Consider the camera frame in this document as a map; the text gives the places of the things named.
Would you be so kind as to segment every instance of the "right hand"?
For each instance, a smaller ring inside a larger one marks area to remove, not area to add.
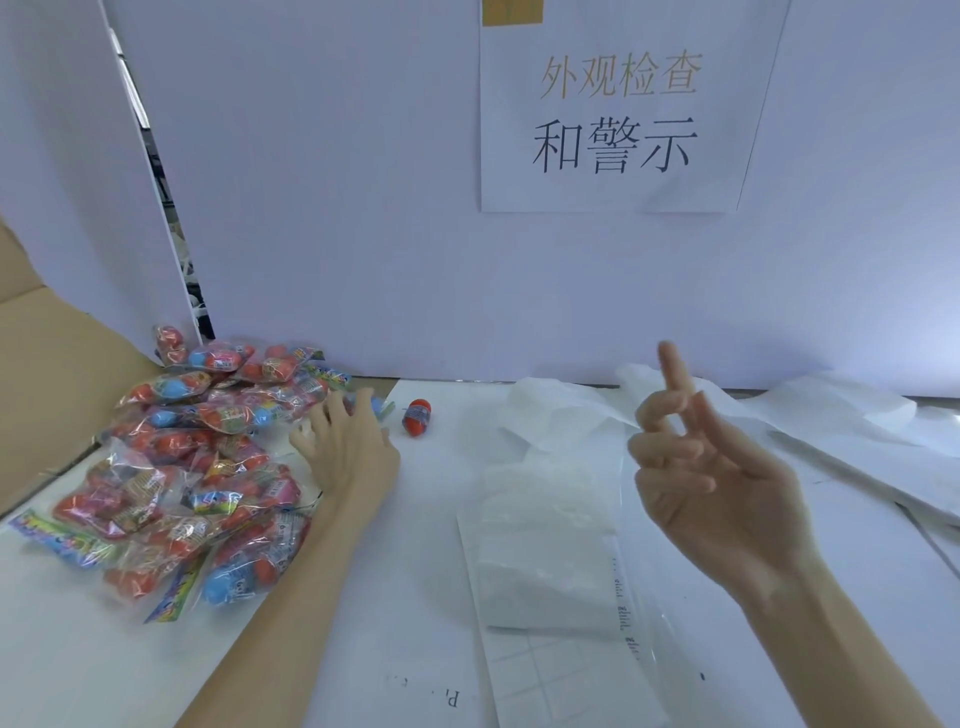
[[[357,392],[348,415],[343,392],[333,392],[308,414],[311,437],[299,429],[290,433],[290,444],[310,464],[324,498],[333,499],[361,528],[393,490],[400,469],[400,453],[373,415],[372,395],[372,389]]]
[[[667,389],[636,411],[629,450],[643,505],[671,542],[745,609],[822,567],[800,482],[697,393],[677,348],[658,349]],[[679,414],[686,435],[667,416]]]

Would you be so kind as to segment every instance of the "forearm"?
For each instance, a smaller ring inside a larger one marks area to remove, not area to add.
[[[826,566],[745,613],[810,728],[942,728]]]
[[[321,501],[297,558],[178,728],[300,728],[362,530],[340,503]]]

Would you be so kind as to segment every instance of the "pile of packaged candy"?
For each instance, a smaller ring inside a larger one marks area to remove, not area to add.
[[[268,590],[296,556],[316,504],[252,435],[294,422],[349,375],[300,346],[212,341],[188,351],[156,331],[167,371],[133,387],[101,434],[107,456],[49,515],[11,521],[32,541],[138,601],[167,586],[147,621],[176,621],[201,598]],[[379,419],[392,404],[374,400]]]

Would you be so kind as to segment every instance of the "cardboard box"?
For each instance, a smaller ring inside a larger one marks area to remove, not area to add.
[[[65,303],[0,219],[0,515],[93,444],[123,393],[159,369]]]

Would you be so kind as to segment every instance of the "white partition wall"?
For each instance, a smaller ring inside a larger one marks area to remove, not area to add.
[[[0,117],[0,214],[44,282],[147,354],[154,324],[195,335],[98,0],[0,0]]]
[[[588,0],[547,0],[587,2]],[[794,0],[739,210],[481,214],[478,3],[112,0],[218,334],[960,395],[960,3]]]

